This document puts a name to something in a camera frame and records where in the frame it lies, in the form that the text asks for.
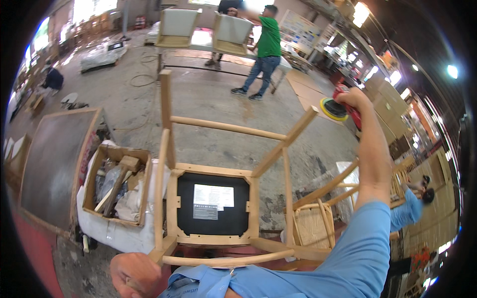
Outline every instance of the hand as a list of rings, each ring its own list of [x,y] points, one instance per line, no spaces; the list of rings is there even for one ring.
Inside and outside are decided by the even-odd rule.
[[[143,253],[119,254],[109,265],[113,285],[123,298],[151,297],[161,278],[161,267]]]
[[[358,111],[366,106],[372,106],[373,104],[368,97],[357,87],[350,88],[349,93],[340,93],[336,96],[335,101],[337,103],[347,103]]]

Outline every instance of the jeans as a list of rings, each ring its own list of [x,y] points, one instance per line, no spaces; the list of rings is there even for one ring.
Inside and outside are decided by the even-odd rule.
[[[248,78],[245,80],[242,89],[246,92],[248,91],[250,85],[256,79],[260,72],[263,72],[262,77],[262,87],[257,92],[258,95],[263,95],[270,85],[271,74],[280,64],[280,57],[270,56],[270,57],[261,57],[257,58],[255,64],[250,71]]]

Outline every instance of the sneaker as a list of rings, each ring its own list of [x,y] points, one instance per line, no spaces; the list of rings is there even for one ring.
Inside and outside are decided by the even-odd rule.
[[[210,66],[210,65],[214,65],[214,64],[215,64],[215,61],[210,59],[209,61],[206,62],[205,66]]]
[[[262,100],[262,96],[260,94],[256,93],[254,95],[249,96],[249,99],[253,100],[253,101]]]
[[[247,96],[247,91],[243,90],[242,88],[234,88],[230,90],[230,92],[232,92],[233,94],[240,94],[243,96]]]

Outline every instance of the poster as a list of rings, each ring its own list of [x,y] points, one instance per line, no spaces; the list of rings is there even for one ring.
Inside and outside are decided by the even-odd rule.
[[[317,25],[291,10],[287,10],[280,22],[281,39],[307,54],[313,51],[321,31]]]

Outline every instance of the white label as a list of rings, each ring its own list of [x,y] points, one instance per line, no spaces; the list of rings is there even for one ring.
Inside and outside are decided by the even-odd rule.
[[[218,211],[234,206],[234,188],[194,184],[194,204],[216,205]]]

